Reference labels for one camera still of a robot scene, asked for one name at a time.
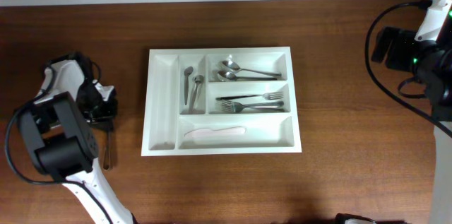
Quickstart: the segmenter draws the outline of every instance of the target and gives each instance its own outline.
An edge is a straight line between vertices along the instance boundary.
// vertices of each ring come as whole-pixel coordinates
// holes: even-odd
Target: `utensil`
[[[280,111],[283,110],[281,108],[283,106],[284,106],[283,101],[243,105],[238,102],[223,100],[221,103],[221,110],[223,112],[234,112],[234,113],[239,113],[245,108],[254,108],[262,111]]]
[[[283,92],[274,92],[274,93],[255,94],[255,95],[219,97],[219,98],[216,98],[216,100],[235,100],[238,98],[250,98],[250,97],[261,97],[261,96],[265,100],[279,100],[284,97],[284,93]]]
[[[220,64],[222,65],[223,68],[225,68],[227,71],[232,72],[232,73],[239,73],[240,71],[250,71],[250,72],[254,72],[254,73],[261,73],[266,76],[275,76],[275,77],[281,76],[280,72],[275,73],[275,72],[255,71],[252,69],[243,69],[243,68],[240,68],[240,66],[233,61],[222,61],[222,62],[220,62]]]
[[[246,76],[236,76],[234,73],[227,71],[219,71],[218,79],[223,82],[231,82],[231,81],[274,81],[276,78],[255,78],[255,77],[246,77]]]
[[[195,76],[195,78],[193,78],[193,81],[195,82],[196,86],[195,86],[195,91],[191,95],[189,114],[193,114],[193,106],[195,105],[196,93],[198,92],[198,86],[204,82],[204,77],[202,75],[197,75],[197,76]]]
[[[185,89],[184,89],[184,100],[185,105],[187,103],[187,100],[189,98],[189,76],[193,73],[193,67],[190,66],[185,69],[184,76],[185,76]]]
[[[201,138],[206,136],[230,136],[244,134],[246,129],[244,127],[232,127],[226,129],[195,129],[185,133],[184,138]]]
[[[112,154],[110,152],[110,145],[112,144],[112,132],[107,131],[107,144],[105,145],[104,152],[104,164],[102,165],[105,170],[112,169]]]

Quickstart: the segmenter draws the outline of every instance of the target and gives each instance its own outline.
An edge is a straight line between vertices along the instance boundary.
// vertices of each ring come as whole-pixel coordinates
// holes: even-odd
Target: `wood grain surface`
[[[138,222],[314,223],[353,213],[426,223],[433,126],[386,97],[364,67],[369,25],[404,1],[413,0],[0,8],[1,145],[13,109],[41,86],[41,65],[80,50],[101,66],[101,83],[117,89],[114,167],[105,177]],[[404,8],[378,28],[416,30],[423,17]],[[275,46],[292,50],[303,153],[140,156],[149,49]],[[409,77],[373,67],[393,90]],[[428,102],[414,103],[429,111]],[[95,134],[104,144],[106,135]],[[16,129],[11,140],[17,166],[45,179]],[[20,181],[3,151],[0,175],[0,222],[92,222],[62,186]]]

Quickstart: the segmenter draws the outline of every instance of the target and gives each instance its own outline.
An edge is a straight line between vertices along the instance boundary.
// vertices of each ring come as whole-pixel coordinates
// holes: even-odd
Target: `white plastic utensil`
[[[231,136],[244,134],[246,129],[244,127],[232,127],[227,129],[195,129],[184,135],[184,138],[200,138],[206,136]]]

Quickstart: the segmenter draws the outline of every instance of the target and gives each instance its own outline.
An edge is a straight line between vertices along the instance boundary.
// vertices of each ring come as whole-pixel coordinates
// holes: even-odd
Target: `brown table surface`
[[[0,8],[1,145],[13,108],[41,86],[41,65],[80,50],[117,89],[114,168],[105,177],[140,223],[310,223],[337,213],[426,223],[433,126],[386,97],[364,67],[370,23],[404,1],[413,0]],[[423,17],[404,8],[378,28],[416,30]],[[141,157],[149,49],[276,46],[292,50],[303,153]],[[391,89],[410,76],[374,69]],[[429,111],[427,101],[415,103]],[[17,166],[45,179],[16,129],[11,140]],[[15,177],[3,150],[0,175],[0,222],[91,222],[66,188]]]

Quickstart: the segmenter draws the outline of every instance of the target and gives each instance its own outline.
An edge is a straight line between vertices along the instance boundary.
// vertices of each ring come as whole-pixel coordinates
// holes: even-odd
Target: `silver spoon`
[[[193,114],[193,106],[195,105],[196,93],[198,92],[198,86],[204,82],[204,77],[202,75],[197,75],[193,78],[195,82],[195,91],[191,95],[190,106],[189,106],[189,114]]]
[[[185,76],[185,91],[184,91],[184,99],[185,99],[185,105],[187,100],[189,99],[189,76],[193,73],[193,67],[190,66],[185,69],[184,76]]]
[[[240,66],[238,64],[236,64],[233,61],[222,61],[222,62],[220,62],[220,64],[222,65],[223,68],[225,68],[227,71],[232,72],[232,73],[239,73],[240,71],[243,70],[243,71],[251,71],[251,72],[255,72],[255,73],[261,73],[266,76],[274,76],[274,77],[281,76],[280,72],[273,73],[273,72],[255,71],[252,69],[242,69],[242,68],[240,68]]]
[[[254,78],[246,76],[236,76],[234,73],[219,71],[218,79],[223,82],[235,82],[235,81],[274,81],[276,78]]]

